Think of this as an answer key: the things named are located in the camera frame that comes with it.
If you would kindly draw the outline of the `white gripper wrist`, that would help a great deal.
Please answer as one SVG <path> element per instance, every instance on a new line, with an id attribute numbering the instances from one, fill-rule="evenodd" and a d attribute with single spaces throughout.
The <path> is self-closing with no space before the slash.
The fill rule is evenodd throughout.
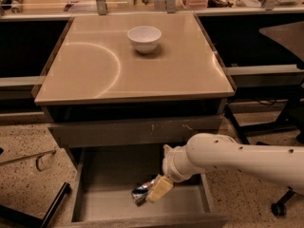
<path id="1" fill-rule="evenodd" d="M 180 171 L 185 152 L 178 147 L 171 147 L 168 144 L 163 146 L 162 172 L 165 176 L 158 175 L 148 191 L 145 200 L 154 203 L 165 196 L 174 186 L 173 182 L 183 182 L 191 178 Z"/>

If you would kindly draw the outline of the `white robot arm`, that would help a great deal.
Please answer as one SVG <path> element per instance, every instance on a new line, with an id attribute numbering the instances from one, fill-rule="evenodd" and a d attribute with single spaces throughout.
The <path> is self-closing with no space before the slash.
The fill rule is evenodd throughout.
<path id="1" fill-rule="evenodd" d="M 303 147 L 241 144 L 226 135 L 199 133 L 184 146 L 164 147 L 162 173 L 154 180 L 145 200 L 154 203 L 165 196 L 175 182 L 187 181 L 205 171 L 227 168 L 304 194 Z"/>

